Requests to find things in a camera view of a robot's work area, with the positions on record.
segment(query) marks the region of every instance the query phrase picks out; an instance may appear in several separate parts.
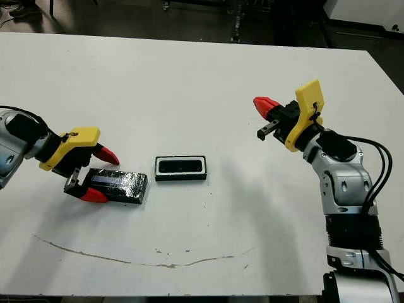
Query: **shoe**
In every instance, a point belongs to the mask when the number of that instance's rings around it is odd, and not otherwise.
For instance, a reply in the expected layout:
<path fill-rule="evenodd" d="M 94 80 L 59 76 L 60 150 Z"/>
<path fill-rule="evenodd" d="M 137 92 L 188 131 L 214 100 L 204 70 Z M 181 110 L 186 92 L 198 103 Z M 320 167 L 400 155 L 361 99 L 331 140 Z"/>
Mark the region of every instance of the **shoe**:
<path fill-rule="evenodd" d="M 20 5 L 16 9 L 10 11 L 9 13 L 10 13 L 10 16 L 12 16 L 16 19 L 20 19 L 20 18 L 24 18 L 24 17 L 30 16 L 30 15 L 40 14 L 40 9 L 36 5 L 29 6 L 27 8 L 23 5 Z"/>
<path fill-rule="evenodd" d="M 16 5 L 20 4 L 20 0 L 0 0 L 0 5 Z"/>

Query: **red fingertip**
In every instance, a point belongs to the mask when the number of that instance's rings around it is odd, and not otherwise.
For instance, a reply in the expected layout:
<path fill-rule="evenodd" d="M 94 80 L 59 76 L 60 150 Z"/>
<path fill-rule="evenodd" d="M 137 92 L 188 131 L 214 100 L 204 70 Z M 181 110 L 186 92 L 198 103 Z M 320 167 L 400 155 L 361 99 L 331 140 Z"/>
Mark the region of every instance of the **red fingertip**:
<path fill-rule="evenodd" d="M 266 116 L 268 115 L 269 111 L 274 107 L 278 106 L 279 103 L 268 97 L 255 97 L 254 105 L 257 108 L 259 114 L 262 116 L 262 118 L 266 119 Z"/>
<path fill-rule="evenodd" d="M 87 192 L 84 196 L 80 198 L 83 201 L 87 202 L 93 202 L 93 203 L 106 203 L 108 202 L 108 198 L 106 195 L 101 193 L 100 191 L 97 191 L 94 188 L 88 188 Z"/>
<path fill-rule="evenodd" d="M 109 162 L 114 165 L 119 165 L 118 157 L 115 156 L 108 148 L 103 147 L 98 153 L 94 154 L 98 159 Z"/>

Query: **battery pack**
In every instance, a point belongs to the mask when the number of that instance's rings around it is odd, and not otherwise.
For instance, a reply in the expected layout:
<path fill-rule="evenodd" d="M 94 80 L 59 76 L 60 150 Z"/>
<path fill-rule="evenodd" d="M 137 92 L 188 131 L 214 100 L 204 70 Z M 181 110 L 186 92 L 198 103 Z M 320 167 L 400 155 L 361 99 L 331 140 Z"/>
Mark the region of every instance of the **battery pack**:
<path fill-rule="evenodd" d="M 90 169 L 84 186 L 100 191 L 110 201 L 142 204 L 147 187 L 147 175 L 107 169 Z"/>

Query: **white tabletop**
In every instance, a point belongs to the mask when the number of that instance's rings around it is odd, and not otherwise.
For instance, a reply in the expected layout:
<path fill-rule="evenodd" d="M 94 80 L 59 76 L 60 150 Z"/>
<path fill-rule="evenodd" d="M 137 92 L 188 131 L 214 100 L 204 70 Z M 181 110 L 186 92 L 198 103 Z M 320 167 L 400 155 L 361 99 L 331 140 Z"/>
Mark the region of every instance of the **white tabletop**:
<path fill-rule="evenodd" d="M 57 133 L 98 126 L 120 169 L 150 181 L 141 206 L 96 205 L 24 161 L 0 192 L 2 294 L 320 294 L 331 268 L 318 178 L 301 153 L 257 139 L 253 106 L 289 103 L 313 79 L 324 125 L 393 154 L 379 219 L 404 269 L 404 96 L 367 52 L 2 33 L 0 79 L 0 103 Z M 364 152 L 375 176 L 378 155 Z M 162 155 L 205 155 L 207 180 L 157 184 Z"/>

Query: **brown stain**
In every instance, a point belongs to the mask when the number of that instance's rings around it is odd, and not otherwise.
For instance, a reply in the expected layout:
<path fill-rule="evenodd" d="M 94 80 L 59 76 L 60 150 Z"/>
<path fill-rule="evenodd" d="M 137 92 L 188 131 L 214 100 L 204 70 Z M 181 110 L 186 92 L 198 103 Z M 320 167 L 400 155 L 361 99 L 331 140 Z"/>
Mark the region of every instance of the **brown stain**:
<path fill-rule="evenodd" d="M 178 264 L 171 264 L 171 265 L 167 265 L 167 264 L 158 264 L 156 265 L 156 267 L 167 267 L 167 268 L 171 268 L 174 269 L 175 267 L 180 266 Z"/>
<path fill-rule="evenodd" d="M 207 258 L 207 259 L 197 260 L 195 262 L 184 264 L 184 265 L 181 265 L 181 266 L 191 266 L 193 264 L 197 264 L 197 263 L 200 263 L 200 262 L 207 262 L 207 261 L 213 261 L 213 260 L 219 260 L 219 259 L 227 259 L 227 258 L 234 258 L 234 256 L 223 256 L 223 257 L 217 257 L 217 258 Z"/>
<path fill-rule="evenodd" d="M 85 252 L 82 251 L 74 251 L 73 249 L 68 249 L 68 248 L 64 248 L 62 246 L 56 245 L 50 241 L 47 241 L 41 237 L 38 237 L 37 235 L 33 235 L 35 238 L 37 238 L 38 240 L 41 240 L 42 242 L 48 243 L 51 246 L 54 246 L 56 248 L 62 249 L 63 251 L 67 251 L 69 253 L 73 253 L 73 254 L 80 254 L 82 256 L 88 256 L 88 257 L 93 257 L 93 258 L 98 258 L 98 259 L 103 259 L 103 260 L 108 260 L 108 261 L 114 261 L 114 262 L 120 262 L 120 263 L 125 263 L 125 264 L 131 264 L 132 262 L 130 261 L 125 261 L 125 260 L 120 260 L 120 259 L 114 259 L 114 258 L 108 258 L 108 257 L 103 257 L 103 256 L 97 256 L 96 254 L 87 254 Z"/>
<path fill-rule="evenodd" d="M 113 262 L 120 262 L 120 263 L 124 263 L 124 264 L 133 264 L 133 265 L 138 265 L 138 266 L 151 266 L 151 267 L 166 267 L 166 268 L 170 268 L 170 269 L 175 269 L 177 267 L 192 266 L 192 265 L 195 265 L 195 264 L 198 264 L 198 263 L 209 262 L 209 261 L 220 260 L 220 259 L 237 258 L 237 257 L 241 257 L 241 256 L 249 253 L 253 249 L 256 249 L 257 247 L 259 247 L 259 245 L 254 246 L 254 247 L 252 247 L 252 248 L 250 248 L 250 249 L 248 249 L 248 250 L 244 251 L 243 253 L 241 253 L 239 255 L 236 255 L 236 256 L 222 256 L 222 257 L 216 257 L 216 258 L 205 258 L 205 259 L 197 260 L 197 261 L 194 261 L 194 262 L 191 262 L 191 263 L 188 263 L 188 264 L 174 264 L 174 263 L 172 263 L 172 264 L 146 264 L 146 263 L 132 263 L 130 261 L 98 256 L 96 254 L 87 254 L 87 253 L 82 252 L 82 251 L 75 251 L 73 249 L 68 249 L 68 248 L 56 245 L 56 244 L 54 244 L 54 243 L 52 243 L 50 241 L 47 241 L 47 240 L 45 240 L 45 239 L 43 239 L 43 238 L 41 238 L 41 237 L 39 237 L 37 235 L 33 235 L 33 236 L 35 238 L 37 238 L 38 240 L 46 243 L 46 244 L 49 244 L 49 245 L 51 245 L 53 247 L 62 249 L 63 251 L 67 251 L 67 252 L 73 253 L 73 254 L 80 254 L 82 256 L 88 256 L 88 257 L 93 257 L 93 258 L 103 259 L 103 260 L 113 261 Z"/>

